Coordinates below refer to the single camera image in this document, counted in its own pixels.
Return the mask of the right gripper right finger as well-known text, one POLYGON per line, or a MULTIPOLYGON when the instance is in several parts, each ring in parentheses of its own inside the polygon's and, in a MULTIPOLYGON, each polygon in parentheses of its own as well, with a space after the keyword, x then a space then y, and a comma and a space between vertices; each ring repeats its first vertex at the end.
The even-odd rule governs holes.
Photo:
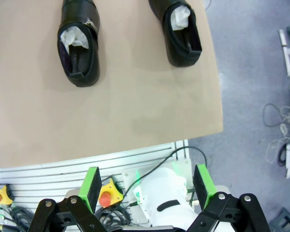
POLYGON ((217 191, 204 164, 195 166, 193 185, 201 212, 188 232, 269 232, 261 205, 254 194, 239 198, 217 191))

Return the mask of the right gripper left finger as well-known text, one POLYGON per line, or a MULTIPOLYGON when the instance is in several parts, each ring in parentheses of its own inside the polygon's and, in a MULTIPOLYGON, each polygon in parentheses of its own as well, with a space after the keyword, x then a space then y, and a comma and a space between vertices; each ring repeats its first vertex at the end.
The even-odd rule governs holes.
POLYGON ((64 232, 77 226, 81 232, 105 232, 107 229, 94 215, 102 180, 98 167, 90 167, 77 194, 70 194, 61 202, 43 199, 33 217, 35 232, 64 232))

